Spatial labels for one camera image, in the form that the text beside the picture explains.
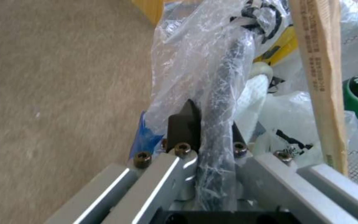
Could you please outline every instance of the floor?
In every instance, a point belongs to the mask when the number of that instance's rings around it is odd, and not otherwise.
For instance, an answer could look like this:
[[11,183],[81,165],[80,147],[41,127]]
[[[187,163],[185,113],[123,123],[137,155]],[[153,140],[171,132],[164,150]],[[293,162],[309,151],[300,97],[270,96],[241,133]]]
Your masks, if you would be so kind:
[[125,163],[152,35],[130,0],[0,0],[0,223],[41,223]]

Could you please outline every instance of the bolt head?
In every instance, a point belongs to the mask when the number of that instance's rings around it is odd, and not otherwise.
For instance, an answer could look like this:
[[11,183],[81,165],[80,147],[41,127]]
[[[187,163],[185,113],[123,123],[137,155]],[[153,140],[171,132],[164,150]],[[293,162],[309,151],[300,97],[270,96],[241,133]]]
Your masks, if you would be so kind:
[[142,151],[135,154],[133,164],[136,168],[145,169],[152,163],[152,155],[150,152]]
[[233,143],[233,154],[235,158],[240,158],[247,154],[248,147],[243,142],[234,142]]
[[181,143],[177,143],[175,148],[175,155],[180,157],[180,158],[183,158],[185,157],[187,154],[190,153],[191,151],[191,147],[188,143],[186,142],[181,142]]

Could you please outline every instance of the black plastic part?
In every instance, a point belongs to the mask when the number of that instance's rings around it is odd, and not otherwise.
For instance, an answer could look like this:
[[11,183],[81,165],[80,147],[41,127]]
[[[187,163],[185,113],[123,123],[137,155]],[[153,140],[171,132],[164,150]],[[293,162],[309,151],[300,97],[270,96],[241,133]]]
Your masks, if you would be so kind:
[[187,100],[178,114],[168,118],[167,153],[177,143],[185,142],[197,153],[200,148],[200,111],[192,100]]
[[151,224],[300,224],[289,212],[205,212],[159,210]]
[[233,142],[241,142],[246,144],[235,122],[233,122],[232,131],[233,131]]

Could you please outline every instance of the plastic bag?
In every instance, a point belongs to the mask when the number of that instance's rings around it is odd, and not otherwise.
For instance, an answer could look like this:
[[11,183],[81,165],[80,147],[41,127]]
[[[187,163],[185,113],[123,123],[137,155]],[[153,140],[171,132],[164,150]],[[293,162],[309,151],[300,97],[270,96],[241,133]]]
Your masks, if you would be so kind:
[[[254,156],[286,150],[298,167],[324,163],[321,145],[307,92],[288,95],[269,94],[260,112],[259,122],[266,132],[256,140]],[[348,147],[357,150],[358,121],[351,111],[345,111]]]
[[236,208],[232,133],[236,101],[253,59],[289,25],[281,1],[204,0],[167,5],[154,34],[153,101],[146,127],[165,135],[168,117],[187,99],[200,108],[197,202],[203,210]]

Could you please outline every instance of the clear plastic wrap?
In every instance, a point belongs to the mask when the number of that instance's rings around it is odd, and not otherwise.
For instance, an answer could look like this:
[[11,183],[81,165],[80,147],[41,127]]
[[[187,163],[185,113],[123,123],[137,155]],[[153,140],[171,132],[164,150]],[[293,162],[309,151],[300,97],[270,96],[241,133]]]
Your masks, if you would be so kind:
[[165,135],[168,117],[192,99],[201,111],[197,205],[236,208],[232,125],[253,59],[288,26],[279,0],[171,3],[152,47],[152,103],[145,124]]

